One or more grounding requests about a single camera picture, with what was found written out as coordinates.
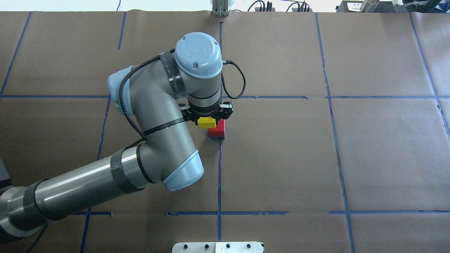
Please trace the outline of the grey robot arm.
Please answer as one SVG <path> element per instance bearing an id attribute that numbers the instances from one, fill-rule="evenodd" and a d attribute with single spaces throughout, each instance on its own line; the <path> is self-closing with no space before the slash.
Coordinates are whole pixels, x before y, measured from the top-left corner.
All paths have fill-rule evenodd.
<path id="1" fill-rule="evenodd" d="M 232 114 L 232 103 L 220 101 L 224 64 L 219 42 L 192 32 L 172 50 L 108 77 L 111 99 L 140 139 L 60 176 L 3 191 L 1 243 L 159 182 L 175 191 L 198 181 L 204 167 L 186 122 L 215 128 Z"/>

